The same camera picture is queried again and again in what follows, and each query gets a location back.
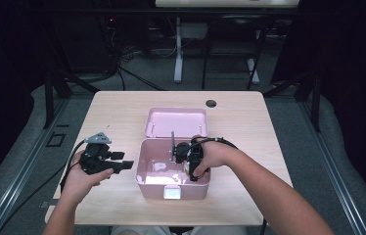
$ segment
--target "hand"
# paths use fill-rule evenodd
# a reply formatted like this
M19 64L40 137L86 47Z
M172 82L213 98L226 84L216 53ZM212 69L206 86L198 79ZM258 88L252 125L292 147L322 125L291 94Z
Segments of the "hand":
M70 169L61 196L61 199L67 199L67 201L70 201L75 205L82 202L83 198L91 191L93 186L99 185L102 180L109 178L114 173L110 168L99 173L88 175L82 170L79 164L82 153L83 151L78 152L73 158L73 167Z
M203 143L202 148L204 149L204 159L193 172L195 176L202 175L210 167L228 165L231 157L235 156L235 152L241 152L228 145L214 141Z

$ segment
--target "light wood tabletop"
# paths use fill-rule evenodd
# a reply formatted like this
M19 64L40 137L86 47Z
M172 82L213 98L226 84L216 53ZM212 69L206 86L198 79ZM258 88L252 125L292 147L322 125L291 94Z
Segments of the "light wood tabletop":
M214 108L207 100L216 102ZM258 92L239 91L102 91L98 92L76 143L104 132L110 151L135 161L94 187L76 210L75 224L87 225L259 225L262 215L227 166L213 168L203 200L147 199L135 180L144 128L151 108L206 110L208 137L224 137L251 158L292 185L264 99ZM60 198L58 187L54 199ZM46 214L47 221L54 206Z
M157 7L296 8L299 0L156 0Z

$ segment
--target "person's left arm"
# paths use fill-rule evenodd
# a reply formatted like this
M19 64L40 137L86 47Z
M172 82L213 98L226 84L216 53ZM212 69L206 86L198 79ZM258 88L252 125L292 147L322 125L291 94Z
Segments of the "person's left arm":
M74 166L69 172L64 191L46 224L43 235L73 234L76 207L91 191L93 186L99 185L102 180L109 178L114 172L110 168L88 175L78 164L82 152L77 153L74 157Z

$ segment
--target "pink box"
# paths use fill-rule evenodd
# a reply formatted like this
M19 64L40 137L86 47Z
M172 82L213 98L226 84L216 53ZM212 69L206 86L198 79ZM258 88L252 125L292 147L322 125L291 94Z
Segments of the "pink box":
M206 196L210 173L190 181L183 164L170 160L171 131L175 145L190 142L193 136L207 136L206 111L190 108L152 108L141 144L135 179L143 196L151 199L191 199Z

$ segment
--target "open pink lid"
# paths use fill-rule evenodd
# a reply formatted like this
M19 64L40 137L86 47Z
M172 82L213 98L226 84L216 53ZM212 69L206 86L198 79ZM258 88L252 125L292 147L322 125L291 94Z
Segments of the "open pink lid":
M151 138L192 138L207 136L206 111L191 108L152 108L146 123L145 134Z

